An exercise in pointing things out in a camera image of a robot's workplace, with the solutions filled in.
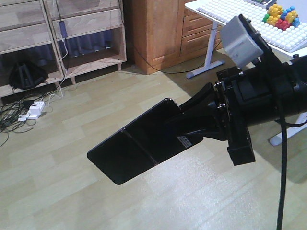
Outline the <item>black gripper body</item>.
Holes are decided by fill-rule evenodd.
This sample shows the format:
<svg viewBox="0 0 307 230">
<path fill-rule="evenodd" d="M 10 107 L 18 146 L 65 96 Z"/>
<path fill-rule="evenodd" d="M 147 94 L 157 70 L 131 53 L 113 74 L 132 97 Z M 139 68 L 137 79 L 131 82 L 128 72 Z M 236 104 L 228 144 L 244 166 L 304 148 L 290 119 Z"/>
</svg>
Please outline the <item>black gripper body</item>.
<svg viewBox="0 0 307 230">
<path fill-rule="evenodd" d="M 227 110 L 227 151 L 234 165 L 255 161 L 248 126 L 292 113 L 291 65 L 282 63 L 242 14 L 238 15 L 263 54 L 242 68 L 219 72 L 218 93 Z"/>
</svg>

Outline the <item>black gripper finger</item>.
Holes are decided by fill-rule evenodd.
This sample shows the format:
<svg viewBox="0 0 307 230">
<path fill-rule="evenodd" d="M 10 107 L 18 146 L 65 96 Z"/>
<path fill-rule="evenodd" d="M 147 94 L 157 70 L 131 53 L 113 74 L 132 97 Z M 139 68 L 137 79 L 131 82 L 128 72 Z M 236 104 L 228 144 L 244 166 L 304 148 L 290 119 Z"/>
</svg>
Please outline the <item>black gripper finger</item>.
<svg viewBox="0 0 307 230">
<path fill-rule="evenodd" d="M 163 121 L 164 136 L 168 138 L 187 137 L 188 139 L 212 138 L 226 140 L 222 115 L 216 107 L 208 113 L 184 113 L 172 99 L 165 98 L 166 118 Z"/>
<path fill-rule="evenodd" d="M 214 107 L 216 107 L 216 95 L 211 83 L 205 84 L 198 93 L 179 106 L 184 113 L 208 113 Z"/>
</svg>

